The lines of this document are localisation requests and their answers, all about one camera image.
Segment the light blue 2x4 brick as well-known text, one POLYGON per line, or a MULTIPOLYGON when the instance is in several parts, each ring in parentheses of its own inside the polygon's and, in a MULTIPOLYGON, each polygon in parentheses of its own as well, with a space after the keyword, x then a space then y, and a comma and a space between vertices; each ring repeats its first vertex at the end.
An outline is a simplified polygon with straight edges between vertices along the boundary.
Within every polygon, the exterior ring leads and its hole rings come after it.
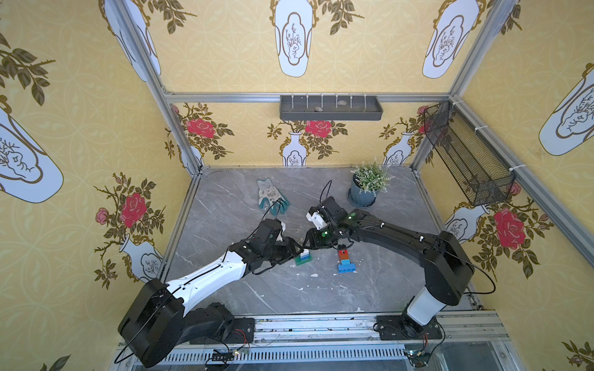
POLYGON ((355 270, 356 270, 356 264, 353 264, 353 263, 338 265, 338 273, 339 274, 351 273, 351 272, 355 272, 355 270))

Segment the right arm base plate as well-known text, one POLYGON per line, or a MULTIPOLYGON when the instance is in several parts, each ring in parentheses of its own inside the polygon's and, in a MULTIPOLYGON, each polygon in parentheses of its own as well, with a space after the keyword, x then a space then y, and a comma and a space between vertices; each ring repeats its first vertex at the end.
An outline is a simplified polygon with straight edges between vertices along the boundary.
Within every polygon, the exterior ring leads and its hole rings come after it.
POLYGON ((441 340, 443 331, 436 317, 420 325, 407 315, 379 315, 373 329, 381 340, 441 340))

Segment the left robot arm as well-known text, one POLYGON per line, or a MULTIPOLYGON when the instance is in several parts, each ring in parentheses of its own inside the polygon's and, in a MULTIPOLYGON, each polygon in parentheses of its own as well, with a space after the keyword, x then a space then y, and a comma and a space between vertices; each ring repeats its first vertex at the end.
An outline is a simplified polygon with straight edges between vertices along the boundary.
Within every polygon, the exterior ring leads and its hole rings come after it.
POLYGON ((146 283, 118 325, 125 349, 150 368, 181 343, 196 338, 222 340, 235 317, 223 304, 205 308, 199 304, 245 275, 263 273, 265 262, 275 267, 300 256, 303 247, 282 232, 279 220, 263 220, 252 234, 230 245, 207 266, 168 282, 146 283))

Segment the green 2x4 brick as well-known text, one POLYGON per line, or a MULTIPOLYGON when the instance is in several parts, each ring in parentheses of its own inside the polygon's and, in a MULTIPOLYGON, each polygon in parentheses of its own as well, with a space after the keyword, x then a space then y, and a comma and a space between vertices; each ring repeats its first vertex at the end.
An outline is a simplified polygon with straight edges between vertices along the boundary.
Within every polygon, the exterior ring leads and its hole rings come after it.
POLYGON ((310 261, 312 261, 312 256, 311 255, 308 255, 306 257, 298 256, 297 258, 295 258, 295 264, 297 266, 300 266, 302 264, 308 263, 310 261))

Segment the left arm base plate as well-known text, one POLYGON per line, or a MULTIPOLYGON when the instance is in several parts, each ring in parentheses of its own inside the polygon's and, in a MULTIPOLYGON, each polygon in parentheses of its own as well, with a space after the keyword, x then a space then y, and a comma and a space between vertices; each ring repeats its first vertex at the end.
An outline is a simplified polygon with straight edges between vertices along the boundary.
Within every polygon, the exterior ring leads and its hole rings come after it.
POLYGON ((235 318, 223 330, 216 335, 203 336, 190 340, 191 345, 235 345, 244 346, 254 342, 255 337, 255 319, 254 318, 235 318))

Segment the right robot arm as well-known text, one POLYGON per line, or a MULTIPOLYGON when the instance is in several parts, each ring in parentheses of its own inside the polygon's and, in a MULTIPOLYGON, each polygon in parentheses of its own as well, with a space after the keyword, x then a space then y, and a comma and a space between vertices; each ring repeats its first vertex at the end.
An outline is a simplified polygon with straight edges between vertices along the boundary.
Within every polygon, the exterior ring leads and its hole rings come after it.
POLYGON ((446 306, 457 306, 475 268, 459 241, 449 232, 422 233, 390 224, 365 210, 351 212, 330 196, 311 207, 306 219, 313 224, 306 247, 335 247, 347 239, 374 244, 408 258, 424 270, 425 286, 407 305, 402 325, 416 332, 446 306))

